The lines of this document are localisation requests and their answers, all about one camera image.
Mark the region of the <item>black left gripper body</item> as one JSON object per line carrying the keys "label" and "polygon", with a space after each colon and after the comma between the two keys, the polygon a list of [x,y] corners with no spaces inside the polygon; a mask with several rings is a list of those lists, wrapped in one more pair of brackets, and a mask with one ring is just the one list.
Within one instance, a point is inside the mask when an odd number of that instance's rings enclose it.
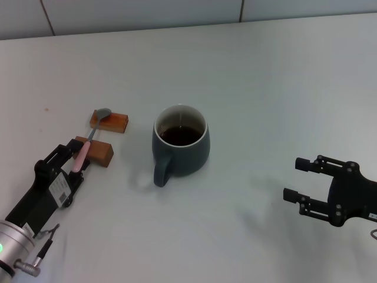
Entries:
{"label": "black left gripper body", "polygon": [[69,175],[62,167],[68,163],[40,160],[34,167],[35,179],[21,200],[5,217],[7,222],[37,235],[54,212],[74,195]]}

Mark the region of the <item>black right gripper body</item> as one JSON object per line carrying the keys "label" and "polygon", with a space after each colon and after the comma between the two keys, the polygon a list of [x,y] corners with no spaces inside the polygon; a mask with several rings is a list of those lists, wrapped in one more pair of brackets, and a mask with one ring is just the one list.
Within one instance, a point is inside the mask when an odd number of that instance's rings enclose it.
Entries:
{"label": "black right gripper body", "polygon": [[376,222],[376,182],[365,178],[356,162],[346,162],[334,175],[328,195],[328,217],[333,226],[350,218]]}

